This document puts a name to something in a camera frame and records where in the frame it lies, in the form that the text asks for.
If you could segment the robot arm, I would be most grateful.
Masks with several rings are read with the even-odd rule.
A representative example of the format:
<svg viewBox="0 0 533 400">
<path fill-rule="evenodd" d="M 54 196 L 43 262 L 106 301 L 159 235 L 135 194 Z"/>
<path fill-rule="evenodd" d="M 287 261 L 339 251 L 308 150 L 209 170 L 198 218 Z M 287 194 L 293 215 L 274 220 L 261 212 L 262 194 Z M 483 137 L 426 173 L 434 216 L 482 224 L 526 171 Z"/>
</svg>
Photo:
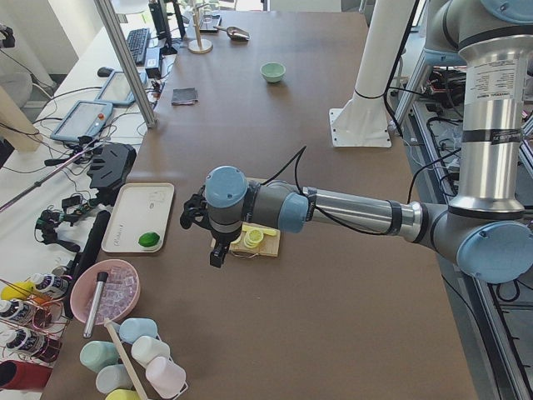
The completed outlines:
<svg viewBox="0 0 533 400">
<path fill-rule="evenodd" d="M 205 182 L 210 263 L 220 267 L 244 223 L 298 233 L 332 221 L 359 233 L 402 236 L 434 250 L 462 272 L 506 283 L 532 265 L 532 232 L 521 222 L 516 169 L 521 111 L 532 51 L 529 1 L 434 1 L 425 53 L 438 65 L 465 65 L 457 194 L 447 204 L 360 197 L 285 182 L 254 182 L 235 167 Z"/>
</svg>

